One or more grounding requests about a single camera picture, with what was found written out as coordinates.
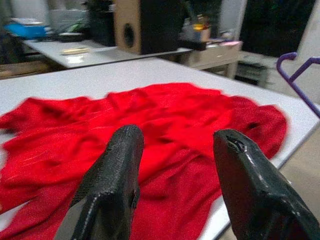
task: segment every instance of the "blue container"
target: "blue container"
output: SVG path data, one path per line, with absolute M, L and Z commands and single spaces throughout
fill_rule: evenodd
M 28 40 L 46 36 L 46 30 L 44 26 L 25 26 L 19 23 L 11 23 L 5 25 L 4 29 Z

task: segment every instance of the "wooden speaker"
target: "wooden speaker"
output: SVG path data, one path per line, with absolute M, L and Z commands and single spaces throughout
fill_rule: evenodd
M 115 41 L 135 54 L 175 51 L 182 27 L 180 0 L 116 0 Z

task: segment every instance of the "red cloth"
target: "red cloth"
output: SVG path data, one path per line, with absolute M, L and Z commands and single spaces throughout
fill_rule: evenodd
M 287 129 L 273 106 L 188 83 L 109 93 L 100 100 L 28 98 L 0 118 L 0 128 L 16 133 L 3 145 L 0 213 L 29 201 L 0 239 L 52 239 L 84 173 L 126 124 L 137 124 L 145 138 L 131 240 L 199 236 L 221 195 L 214 131 L 241 131 L 271 158 Z

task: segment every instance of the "table surface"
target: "table surface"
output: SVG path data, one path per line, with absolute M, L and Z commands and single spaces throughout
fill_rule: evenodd
M 0 81 L 0 115 L 15 108 L 28 97 L 66 99 L 78 96 L 103 98 L 108 92 L 128 91 L 151 84 L 188 82 L 203 88 L 221 89 L 226 95 L 240 95 L 260 105 L 277 105 L 289 123 L 288 135 L 279 153 L 271 160 L 280 168 L 317 128 L 318 118 L 300 99 L 156 58 L 12 78 Z M 12 136 L 0 134 L 0 143 Z M 0 229 L 17 209 L 0 215 Z M 199 239 L 216 239 L 230 224 L 222 197 L 211 213 Z
M 92 40 L 84 40 L 80 42 L 25 40 L 23 43 L 28 47 L 43 54 L 47 58 L 61 64 L 67 69 L 88 67 L 100 64 L 111 64 L 121 61 L 164 55 L 179 55 L 192 51 L 191 49 L 181 47 L 178 48 L 177 51 L 138 55 L 121 51 L 116 46 L 104 46 Z M 61 55 L 61 52 L 63 50 L 74 48 L 89 48 L 89 52 L 75 55 Z

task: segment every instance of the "red fabric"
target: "red fabric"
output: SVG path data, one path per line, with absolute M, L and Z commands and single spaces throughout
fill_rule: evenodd
M 188 83 L 109 93 L 100 100 L 28 98 L 0 118 L 0 128 L 16 133 L 3 145 L 0 213 L 29 201 L 0 239 L 52 239 L 82 176 L 125 124 L 137 124 L 145 138 L 131 240 L 199 236 L 221 195 L 214 131 L 239 130 L 271 158 L 287 129 L 273 106 Z

